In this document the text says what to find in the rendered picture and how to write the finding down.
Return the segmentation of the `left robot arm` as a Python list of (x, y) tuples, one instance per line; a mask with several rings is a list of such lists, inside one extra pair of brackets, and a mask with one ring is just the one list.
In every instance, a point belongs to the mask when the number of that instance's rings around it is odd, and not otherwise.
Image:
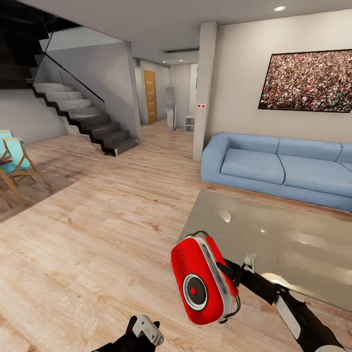
[(126, 334), (91, 352), (154, 352), (164, 342), (159, 330), (160, 322), (153, 322), (149, 316), (140, 314), (130, 318)]

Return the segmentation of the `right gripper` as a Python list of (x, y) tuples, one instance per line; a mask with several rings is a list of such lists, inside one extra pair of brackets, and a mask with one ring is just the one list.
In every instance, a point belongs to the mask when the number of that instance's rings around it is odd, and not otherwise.
[(216, 262), (216, 265), (222, 270), (225, 275), (232, 281), (234, 280), (234, 285), (239, 287), (240, 284), (243, 284), (251, 291), (260, 295), (261, 289), (265, 282), (265, 278), (259, 275), (258, 273), (252, 273), (249, 270), (244, 270), (246, 264), (243, 264), (242, 267), (234, 262), (231, 262), (227, 259), (224, 259), (227, 267), (223, 264)]

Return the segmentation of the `radio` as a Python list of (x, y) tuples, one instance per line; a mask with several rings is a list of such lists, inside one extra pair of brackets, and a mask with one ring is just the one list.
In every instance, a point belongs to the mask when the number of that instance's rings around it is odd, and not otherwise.
[[(206, 240), (217, 261), (227, 267), (212, 237), (206, 235)], [(185, 310), (193, 323), (198, 326), (216, 321), (224, 324), (228, 317), (239, 312), (241, 302), (238, 288), (234, 285), (234, 280), (231, 281), (222, 271), (232, 296), (237, 301), (237, 310), (226, 314), (231, 309), (231, 296), (204, 239), (194, 237), (194, 234), (187, 235), (186, 239), (173, 248), (171, 263)]]

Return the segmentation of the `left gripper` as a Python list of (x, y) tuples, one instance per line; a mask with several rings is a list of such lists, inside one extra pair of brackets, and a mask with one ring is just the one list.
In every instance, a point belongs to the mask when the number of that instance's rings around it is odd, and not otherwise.
[[(156, 347), (146, 335), (141, 335), (137, 337), (133, 332), (133, 326), (137, 322), (137, 317), (134, 315), (130, 318), (126, 334), (120, 337), (123, 340), (127, 347), (127, 352), (154, 352)], [(154, 325), (159, 328), (160, 322), (155, 321)]]

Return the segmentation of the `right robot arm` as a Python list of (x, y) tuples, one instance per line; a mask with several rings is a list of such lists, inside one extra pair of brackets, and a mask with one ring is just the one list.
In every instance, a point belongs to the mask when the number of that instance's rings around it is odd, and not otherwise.
[(249, 253), (242, 267), (224, 259), (227, 267), (216, 265), (239, 287), (243, 284), (271, 305), (274, 303), (286, 325), (304, 352), (348, 352), (336, 339), (332, 330), (306, 307), (305, 299), (295, 291), (276, 283), (275, 285), (256, 273), (257, 253)]

